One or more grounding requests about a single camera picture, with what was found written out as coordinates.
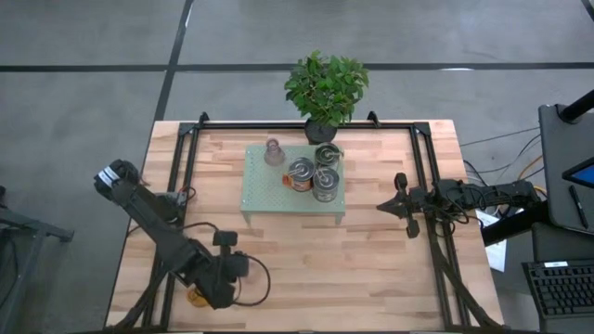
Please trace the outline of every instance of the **black monitor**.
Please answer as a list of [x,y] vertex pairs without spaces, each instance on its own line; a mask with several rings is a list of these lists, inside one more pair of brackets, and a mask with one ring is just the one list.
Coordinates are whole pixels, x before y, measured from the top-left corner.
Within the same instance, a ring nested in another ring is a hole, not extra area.
[[594,188],[594,158],[588,159],[565,171],[563,179]]

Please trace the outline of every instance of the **table leg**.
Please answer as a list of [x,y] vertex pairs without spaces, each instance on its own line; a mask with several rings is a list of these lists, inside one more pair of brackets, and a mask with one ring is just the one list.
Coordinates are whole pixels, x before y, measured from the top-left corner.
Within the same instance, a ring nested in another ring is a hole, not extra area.
[[250,228],[252,228],[252,221],[251,221],[252,215],[247,212],[241,212],[241,215],[243,215],[243,220],[245,220],[245,222],[248,223],[248,226]]

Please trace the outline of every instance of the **can lid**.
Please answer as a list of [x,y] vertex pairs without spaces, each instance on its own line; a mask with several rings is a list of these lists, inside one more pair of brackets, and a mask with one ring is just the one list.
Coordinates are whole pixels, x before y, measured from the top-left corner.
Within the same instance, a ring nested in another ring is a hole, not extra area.
[[295,181],[307,181],[314,176],[314,163],[307,158],[298,158],[289,166],[289,175]]
[[333,165],[341,157],[341,150],[332,143],[322,143],[316,148],[316,162]]
[[314,188],[318,190],[333,190],[338,186],[340,177],[330,167],[322,167],[314,175]]

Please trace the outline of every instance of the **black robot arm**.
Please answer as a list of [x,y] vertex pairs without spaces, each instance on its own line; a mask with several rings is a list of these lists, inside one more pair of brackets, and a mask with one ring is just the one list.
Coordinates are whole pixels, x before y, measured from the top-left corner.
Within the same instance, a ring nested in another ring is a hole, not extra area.
[[394,185],[396,196],[377,208],[399,218],[407,218],[409,238],[414,238],[419,233],[419,225],[412,218],[412,213],[434,212],[436,217],[451,219],[460,214],[465,215],[465,211],[472,209],[484,209],[501,204],[527,208],[540,202],[528,181],[498,186],[476,186],[446,179],[434,183],[431,192],[421,187],[413,187],[407,192],[407,176],[398,173]]
[[220,253],[212,255],[199,241],[170,225],[182,219],[174,200],[153,194],[139,181],[130,162],[117,160],[95,176],[95,188],[122,207],[155,242],[163,271],[187,287],[194,284],[213,309],[229,307],[235,292],[231,283],[248,275],[248,258],[241,252],[231,253],[237,233],[216,228],[213,244],[220,246]]

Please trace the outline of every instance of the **green leaves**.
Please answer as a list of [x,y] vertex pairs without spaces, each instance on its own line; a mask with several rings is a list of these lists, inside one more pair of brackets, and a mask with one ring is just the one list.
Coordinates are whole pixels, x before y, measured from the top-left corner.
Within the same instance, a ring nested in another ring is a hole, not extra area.
[[285,96],[301,112],[321,124],[339,126],[351,121],[355,103],[368,86],[368,70],[356,59],[321,56],[316,50],[299,59],[285,82]]
[[294,82],[293,80],[289,80],[287,82],[285,82],[285,89],[294,89],[297,88],[297,82]]

